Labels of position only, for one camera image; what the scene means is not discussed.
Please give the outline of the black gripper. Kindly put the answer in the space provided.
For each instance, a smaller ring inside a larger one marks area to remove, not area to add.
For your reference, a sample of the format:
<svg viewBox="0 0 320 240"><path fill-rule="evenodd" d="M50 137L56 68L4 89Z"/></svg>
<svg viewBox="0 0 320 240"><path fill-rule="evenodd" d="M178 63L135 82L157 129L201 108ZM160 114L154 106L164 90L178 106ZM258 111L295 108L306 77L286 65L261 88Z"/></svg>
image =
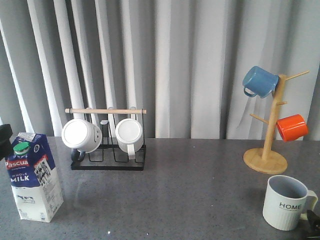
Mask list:
<svg viewBox="0 0 320 240"><path fill-rule="evenodd" d="M312 210L307 210L307 220L310 225L311 233L308 233L306 238L320 237L320 217Z"/></svg>
<svg viewBox="0 0 320 240"><path fill-rule="evenodd" d="M13 131L10 124L3 124L0 126L0 160L13 153L13 147L10 142L12 135Z"/></svg>

